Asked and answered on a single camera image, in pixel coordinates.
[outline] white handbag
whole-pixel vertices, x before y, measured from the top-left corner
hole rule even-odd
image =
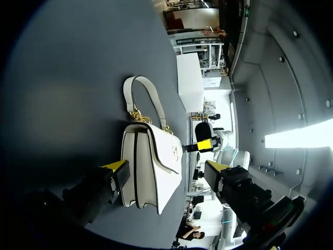
[[[147,89],[159,115],[161,129],[152,125],[151,119],[142,116],[137,109],[132,93],[134,80]],[[151,81],[143,76],[126,79],[124,96],[127,111],[136,122],[126,127],[122,142],[121,159],[130,162],[131,173],[122,189],[123,204],[130,207],[136,203],[138,208],[151,204],[161,214],[182,180],[182,144],[167,126],[158,93]]]

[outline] gray table surface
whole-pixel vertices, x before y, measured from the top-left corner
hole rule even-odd
[[[171,129],[187,143],[176,56],[150,0],[51,0],[36,12],[4,72],[2,146],[17,199],[44,188],[60,195],[92,166],[120,159],[130,121],[122,85],[137,74],[156,85]],[[145,89],[137,84],[134,93],[144,115],[158,124]],[[162,215],[118,200],[87,228],[131,245],[169,248],[185,196],[183,178]]]

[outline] gold clasp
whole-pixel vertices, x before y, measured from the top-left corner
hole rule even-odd
[[[143,116],[137,108],[133,112],[130,112],[130,115],[138,122],[146,122],[151,124],[151,119],[148,116]]]
[[[173,132],[171,131],[169,126],[166,126],[165,128],[163,128],[163,131],[169,133],[169,134],[173,134]]]

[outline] ceiling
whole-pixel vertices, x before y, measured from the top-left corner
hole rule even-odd
[[[305,7],[295,8],[283,0],[251,0],[232,79],[239,148],[253,157],[250,172],[277,193],[276,199],[282,195],[307,197],[305,211],[309,212],[333,173],[331,148],[271,149],[262,141],[268,134],[333,118],[333,107],[326,107],[326,100],[333,98],[327,51],[315,23],[309,25],[304,12],[299,12],[302,9]],[[280,174],[258,169],[268,163]]]

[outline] handbag flap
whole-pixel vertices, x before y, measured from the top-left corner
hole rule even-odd
[[[143,122],[136,122],[126,128],[128,132],[145,128],[148,130],[150,141],[153,144],[152,153],[156,160],[165,168],[179,174],[182,171],[183,147],[180,140],[156,126]]]

